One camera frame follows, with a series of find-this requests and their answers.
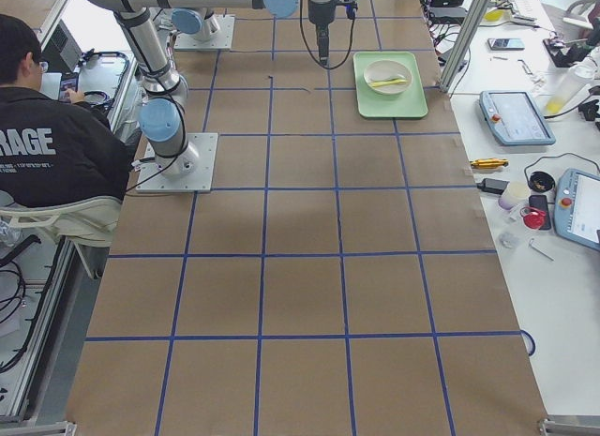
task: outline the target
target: red object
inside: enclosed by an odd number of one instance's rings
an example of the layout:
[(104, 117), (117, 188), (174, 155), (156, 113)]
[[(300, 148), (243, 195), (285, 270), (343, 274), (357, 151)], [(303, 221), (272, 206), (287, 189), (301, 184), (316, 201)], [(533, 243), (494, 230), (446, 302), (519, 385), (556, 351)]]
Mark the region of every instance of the red object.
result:
[(546, 220), (546, 213), (532, 206), (525, 206), (521, 209), (521, 215), (523, 223), (534, 230), (539, 230)]

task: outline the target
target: hand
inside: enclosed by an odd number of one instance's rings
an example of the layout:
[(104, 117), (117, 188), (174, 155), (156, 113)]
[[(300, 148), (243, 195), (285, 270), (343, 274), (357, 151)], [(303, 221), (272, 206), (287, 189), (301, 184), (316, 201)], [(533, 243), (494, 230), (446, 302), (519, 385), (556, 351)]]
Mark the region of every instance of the hand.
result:
[(67, 89), (67, 97), (71, 103), (78, 103), (80, 101), (85, 101), (85, 94), (83, 91), (75, 91), (73, 89)]

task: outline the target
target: black t-shirt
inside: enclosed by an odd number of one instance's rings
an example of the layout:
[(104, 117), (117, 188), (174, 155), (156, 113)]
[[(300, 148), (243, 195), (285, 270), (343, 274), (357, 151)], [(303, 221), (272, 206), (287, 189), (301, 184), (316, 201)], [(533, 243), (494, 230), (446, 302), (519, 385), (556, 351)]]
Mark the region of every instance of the black t-shirt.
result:
[(123, 199), (129, 159), (89, 106), (0, 87), (0, 189), (28, 207), (110, 195)]

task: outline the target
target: person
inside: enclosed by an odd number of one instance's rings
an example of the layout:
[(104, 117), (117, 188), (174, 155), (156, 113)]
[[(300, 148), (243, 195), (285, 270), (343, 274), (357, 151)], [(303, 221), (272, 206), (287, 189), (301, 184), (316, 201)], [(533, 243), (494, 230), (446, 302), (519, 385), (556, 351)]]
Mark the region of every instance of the person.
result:
[(46, 68), (34, 31), (0, 14), (0, 190), (27, 207), (123, 199), (131, 150), (82, 91), (70, 103), (41, 94)]

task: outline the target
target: orange screwdriver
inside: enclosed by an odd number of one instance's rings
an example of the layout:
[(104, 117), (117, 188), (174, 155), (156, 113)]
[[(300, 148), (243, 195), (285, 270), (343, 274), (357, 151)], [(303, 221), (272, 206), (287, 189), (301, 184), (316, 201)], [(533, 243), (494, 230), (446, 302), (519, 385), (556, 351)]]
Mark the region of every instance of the orange screwdriver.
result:
[(471, 167), (473, 169), (498, 169), (499, 167), (506, 167), (507, 165), (508, 159), (485, 158), (471, 161)]

